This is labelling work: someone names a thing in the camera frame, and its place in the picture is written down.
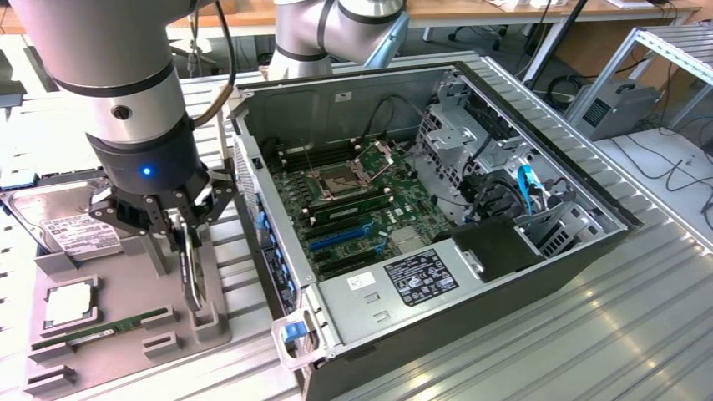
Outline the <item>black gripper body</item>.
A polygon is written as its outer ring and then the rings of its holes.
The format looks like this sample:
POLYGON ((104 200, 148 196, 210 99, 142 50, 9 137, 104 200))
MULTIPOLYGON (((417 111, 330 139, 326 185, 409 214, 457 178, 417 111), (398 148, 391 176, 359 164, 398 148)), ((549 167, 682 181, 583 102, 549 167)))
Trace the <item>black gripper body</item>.
POLYGON ((204 165, 193 140, 189 118, 158 138, 137 144, 116 144, 86 137, 113 189, 136 195, 182 189, 204 165))

